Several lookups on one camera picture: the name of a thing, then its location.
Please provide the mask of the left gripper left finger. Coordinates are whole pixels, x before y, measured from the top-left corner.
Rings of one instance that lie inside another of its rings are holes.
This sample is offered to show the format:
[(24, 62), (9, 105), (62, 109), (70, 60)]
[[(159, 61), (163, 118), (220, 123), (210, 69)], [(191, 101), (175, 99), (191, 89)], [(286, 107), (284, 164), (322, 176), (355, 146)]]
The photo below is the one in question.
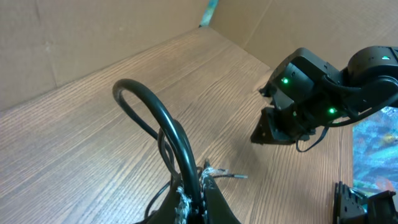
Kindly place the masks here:
[(178, 184), (174, 185), (168, 192), (168, 195), (164, 199), (162, 205), (158, 208), (158, 210), (152, 212), (150, 209), (152, 208), (154, 202), (160, 197), (160, 195), (170, 187), (170, 183), (166, 183), (150, 200), (148, 206), (144, 212), (144, 219), (142, 221), (136, 222), (135, 224), (168, 224), (175, 223), (175, 218), (177, 217), (176, 209), (179, 206), (180, 199), (182, 198), (181, 194), (177, 192)]

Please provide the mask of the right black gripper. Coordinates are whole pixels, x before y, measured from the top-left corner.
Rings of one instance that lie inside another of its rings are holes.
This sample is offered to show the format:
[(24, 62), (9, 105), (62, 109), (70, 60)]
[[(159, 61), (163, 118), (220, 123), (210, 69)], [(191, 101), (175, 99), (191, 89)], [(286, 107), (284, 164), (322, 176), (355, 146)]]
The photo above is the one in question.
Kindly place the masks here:
[(299, 115), (294, 116), (292, 110), (265, 107), (250, 140), (254, 144), (290, 145), (298, 140), (308, 141), (315, 133), (316, 128)]

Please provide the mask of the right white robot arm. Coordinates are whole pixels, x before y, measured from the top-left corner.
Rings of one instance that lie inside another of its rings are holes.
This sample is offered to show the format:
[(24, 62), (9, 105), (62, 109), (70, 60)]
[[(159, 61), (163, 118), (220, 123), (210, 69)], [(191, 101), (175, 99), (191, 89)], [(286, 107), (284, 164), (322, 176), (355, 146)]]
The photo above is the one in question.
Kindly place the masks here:
[(270, 99), (251, 142), (289, 145), (325, 130), (361, 121), (386, 106), (397, 106), (397, 47), (370, 46), (338, 70), (299, 48), (272, 72), (259, 90)]

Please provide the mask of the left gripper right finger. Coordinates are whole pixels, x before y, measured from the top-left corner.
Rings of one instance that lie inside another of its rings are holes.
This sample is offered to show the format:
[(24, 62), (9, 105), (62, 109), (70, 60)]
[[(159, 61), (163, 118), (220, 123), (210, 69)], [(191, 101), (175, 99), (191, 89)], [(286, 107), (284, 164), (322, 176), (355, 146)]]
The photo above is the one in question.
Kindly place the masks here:
[(215, 182), (215, 178), (221, 177), (235, 177), (235, 174), (212, 167), (205, 168), (201, 174), (203, 221), (206, 224), (240, 224)]

